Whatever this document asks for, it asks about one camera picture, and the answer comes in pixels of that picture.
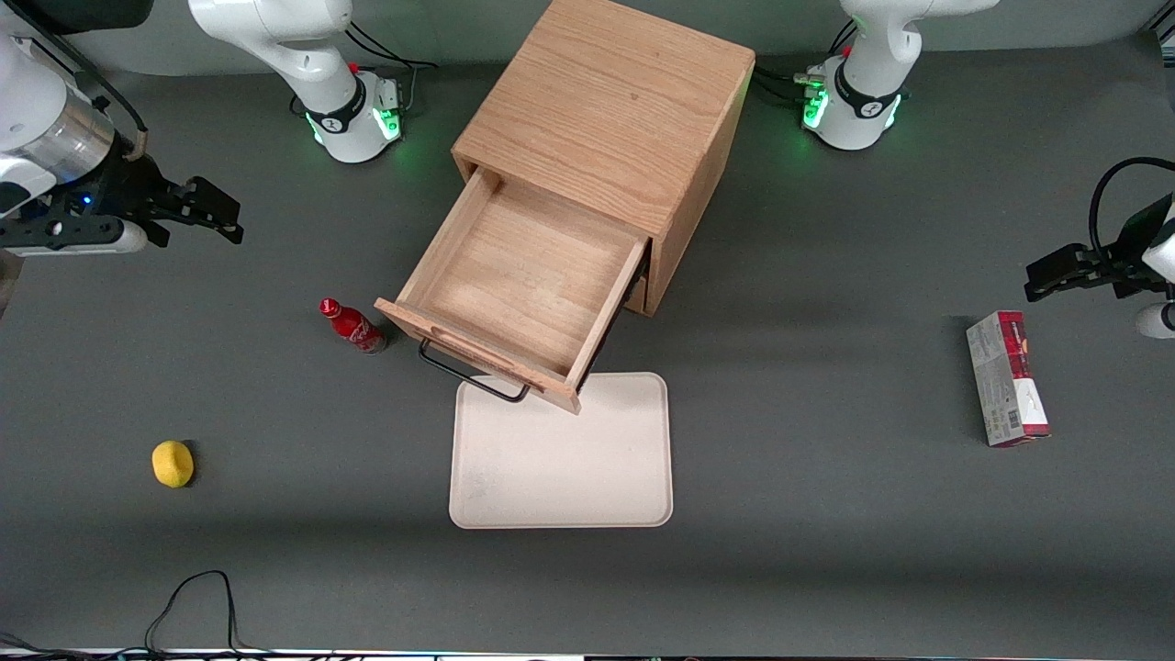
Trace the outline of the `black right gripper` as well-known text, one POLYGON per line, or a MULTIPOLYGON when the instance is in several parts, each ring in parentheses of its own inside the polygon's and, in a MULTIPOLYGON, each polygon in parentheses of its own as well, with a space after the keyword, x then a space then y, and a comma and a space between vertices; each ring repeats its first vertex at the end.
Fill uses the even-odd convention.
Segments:
POLYGON ((134 162, 122 156, 106 158, 78 180, 78 196, 83 194, 90 197, 78 221, 83 235, 107 235, 118 218, 137 223, 137 242, 143 247, 169 247, 172 225, 209 230, 231 244, 243 243, 239 201, 202 176, 174 186, 152 156, 134 162))

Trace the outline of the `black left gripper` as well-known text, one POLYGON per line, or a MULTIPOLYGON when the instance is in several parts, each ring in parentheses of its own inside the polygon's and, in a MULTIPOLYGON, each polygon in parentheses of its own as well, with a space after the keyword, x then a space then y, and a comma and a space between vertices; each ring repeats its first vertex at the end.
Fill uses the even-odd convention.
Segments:
POLYGON ((1117 238, 1108 241, 1101 238, 1097 213, 1092 214, 1092 242, 1102 261, 1103 276, 1094 274, 1095 261, 1088 259, 1087 247, 1081 243, 1063 244, 1025 268, 1025 301, 1034 304, 1065 290, 1104 286, 1107 281, 1114 297, 1144 292, 1169 296, 1170 281, 1143 263, 1143 252, 1161 237, 1170 215, 1171 196, 1159 198, 1126 220, 1117 238))

